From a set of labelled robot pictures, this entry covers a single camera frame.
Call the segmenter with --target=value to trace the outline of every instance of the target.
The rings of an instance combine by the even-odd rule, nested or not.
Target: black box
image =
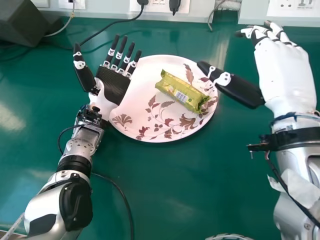
[[[35,47],[50,27],[31,0],[0,0],[0,39]]]

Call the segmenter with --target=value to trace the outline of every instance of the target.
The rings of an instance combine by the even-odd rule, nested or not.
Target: white paper plate
[[[161,71],[192,84],[211,100],[203,114],[187,110],[155,88]],[[189,59],[173,55],[153,55],[140,59],[130,87],[121,105],[112,111],[111,124],[124,135],[149,143],[176,141],[201,129],[213,116],[218,103],[218,91]]]

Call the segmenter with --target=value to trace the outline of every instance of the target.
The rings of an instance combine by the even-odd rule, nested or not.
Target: robotic arm
[[[111,66],[118,40],[117,35],[96,77],[88,68],[79,44],[74,45],[75,73],[83,90],[89,93],[90,104],[78,111],[72,137],[65,146],[56,173],[25,210],[26,239],[75,240],[93,218],[90,182],[92,156],[102,140],[111,111],[120,105],[128,90],[130,76],[141,55],[141,51],[138,51],[135,61],[126,71],[135,46],[132,43],[118,69],[127,42],[125,36]]]
[[[319,240],[320,215],[318,211],[311,214],[319,201],[311,209],[297,201],[297,195],[293,197],[290,192],[295,187],[293,179],[288,177],[284,182],[269,160],[269,153],[274,151],[282,174],[291,173],[305,188],[313,188],[314,195],[319,191],[320,118],[314,115],[317,96],[308,54],[270,21],[264,27],[248,26],[236,35],[251,39],[255,47],[259,87],[203,61],[198,67],[229,97],[251,109],[265,105],[273,112],[271,134],[262,135],[261,143],[250,144],[248,149],[251,153],[266,152],[272,171],[282,180],[285,190],[274,210],[282,240]]]

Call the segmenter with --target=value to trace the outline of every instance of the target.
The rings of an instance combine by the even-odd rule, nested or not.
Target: green tabletop
[[[66,31],[46,41],[70,46],[111,21],[75,18]],[[213,33],[204,23],[122,23],[82,50],[95,71],[114,35],[127,34],[143,56],[170,54],[204,60],[258,84],[251,42],[234,37],[241,27],[236,16],[227,12],[216,14]],[[292,41],[309,52],[320,90],[319,29],[287,30]],[[14,223],[55,172],[60,158],[58,135],[73,125],[78,109],[88,101],[73,70],[72,52],[46,43],[32,50],[0,50],[1,229]],[[203,240],[220,233],[280,239],[273,223],[279,194],[267,180],[271,172],[262,153],[250,159],[246,148],[258,142],[259,134],[269,132],[272,117],[265,107],[250,110],[220,95],[212,120],[176,142],[143,143],[110,126],[93,157],[93,170],[113,178],[127,195],[137,240]],[[130,239],[126,208],[117,190],[95,176],[91,181],[94,218],[79,239]],[[18,231],[24,232],[22,225]]]

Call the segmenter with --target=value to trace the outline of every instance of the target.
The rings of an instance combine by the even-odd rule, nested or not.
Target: yellow wrapper
[[[161,76],[162,80],[155,84],[155,88],[194,113],[200,114],[201,106],[210,100],[209,96],[165,70]]]

